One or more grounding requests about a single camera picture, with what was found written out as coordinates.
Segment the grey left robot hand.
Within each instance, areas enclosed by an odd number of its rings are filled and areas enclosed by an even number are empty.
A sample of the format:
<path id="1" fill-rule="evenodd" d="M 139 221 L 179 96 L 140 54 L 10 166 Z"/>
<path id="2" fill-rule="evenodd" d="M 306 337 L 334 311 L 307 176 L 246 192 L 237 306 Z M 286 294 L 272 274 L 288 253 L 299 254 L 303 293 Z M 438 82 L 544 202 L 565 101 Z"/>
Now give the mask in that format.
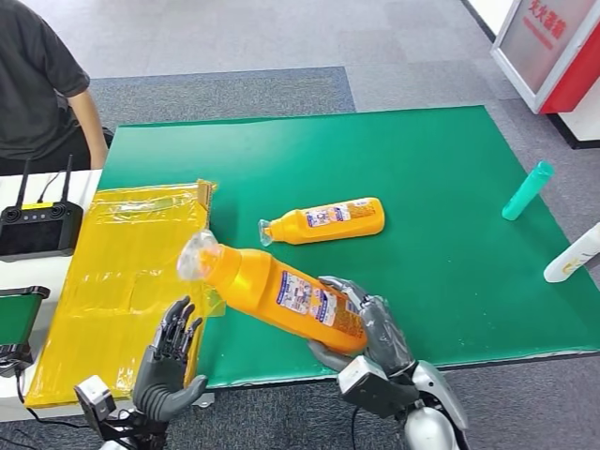
<path id="1" fill-rule="evenodd" d="M 205 375 L 184 384 L 191 344 L 203 322 L 201 317 L 190 319 L 195 309 L 186 295 L 171 305 L 159 321 L 132 391 L 137 410 L 155 422 L 167 423 L 205 391 L 208 382 Z"/>

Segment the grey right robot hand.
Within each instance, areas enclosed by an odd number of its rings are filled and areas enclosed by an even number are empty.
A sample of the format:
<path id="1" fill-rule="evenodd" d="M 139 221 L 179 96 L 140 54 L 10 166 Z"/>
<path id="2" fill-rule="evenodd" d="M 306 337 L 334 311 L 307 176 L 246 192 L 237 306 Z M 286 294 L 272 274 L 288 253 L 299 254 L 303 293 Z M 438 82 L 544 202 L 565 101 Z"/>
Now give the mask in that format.
<path id="1" fill-rule="evenodd" d="M 342 294 L 358 309 L 368 340 L 364 354 L 380 366 L 386 375 L 395 376 L 415 364 L 416 359 L 384 298 L 370 294 L 349 279 L 321 276 L 319 280 L 327 288 Z"/>

